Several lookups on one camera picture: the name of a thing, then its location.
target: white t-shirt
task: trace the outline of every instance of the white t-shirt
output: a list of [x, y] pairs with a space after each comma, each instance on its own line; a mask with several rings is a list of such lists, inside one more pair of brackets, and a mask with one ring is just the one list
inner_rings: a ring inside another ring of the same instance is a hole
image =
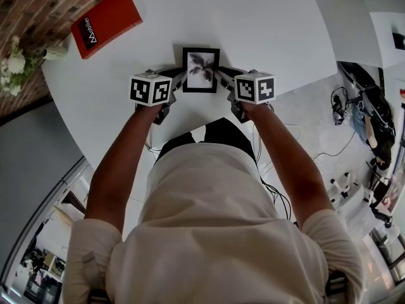
[[149, 174], [139, 225], [122, 242], [112, 225], [73, 225], [64, 302], [87, 303], [82, 257], [92, 251], [112, 302], [323, 303], [331, 271], [361, 300], [365, 274], [337, 213], [322, 210], [301, 231], [280, 219], [254, 161], [220, 144], [171, 150]]

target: hand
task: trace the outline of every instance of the hand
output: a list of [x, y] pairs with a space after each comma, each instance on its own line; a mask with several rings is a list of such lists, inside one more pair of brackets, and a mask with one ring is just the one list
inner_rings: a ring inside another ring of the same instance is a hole
[[243, 109], [245, 109], [247, 117], [251, 120], [254, 120], [254, 118], [260, 115], [261, 113], [266, 113], [267, 111], [270, 111], [267, 104], [251, 104], [245, 103], [243, 101], [241, 101], [240, 103]]
[[137, 111], [135, 114], [139, 114], [140, 116], [146, 116], [146, 117], [153, 117], [155, 118], [156, 115], [158, 114], [159, 110], [162, 108], [161, 104], [157, 104], [156, 106], [142, 106], [141, 107], [137, 106]]

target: flower vase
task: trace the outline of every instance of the flower vase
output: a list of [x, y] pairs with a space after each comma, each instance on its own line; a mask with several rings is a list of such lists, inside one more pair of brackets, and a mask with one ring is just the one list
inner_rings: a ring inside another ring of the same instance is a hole
[[43, 57], [46, 60], [58, 60], [68, 53], [68, 50], [61, 46], [49, 47], [44, 50]]

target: red book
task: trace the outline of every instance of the red book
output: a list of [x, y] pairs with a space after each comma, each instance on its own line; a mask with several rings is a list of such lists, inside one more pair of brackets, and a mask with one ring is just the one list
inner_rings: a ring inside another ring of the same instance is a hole
[[80, 55], [86, 59], [140, 23], [132, 0], [103, 0], [72, 25], [72, 33]]

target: black hair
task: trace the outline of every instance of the black hair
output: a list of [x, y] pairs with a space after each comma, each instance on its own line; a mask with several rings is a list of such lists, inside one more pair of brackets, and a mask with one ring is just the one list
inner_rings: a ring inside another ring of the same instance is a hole
[[381, 148], [378, 150], [378, 154], [376, 154], [384, 163], [378, 163], [377, 167], [381, 171], [385, 171], [389, 168], [391, 164], [391, 148], [394, 143], [389, 139], [384, 142]]

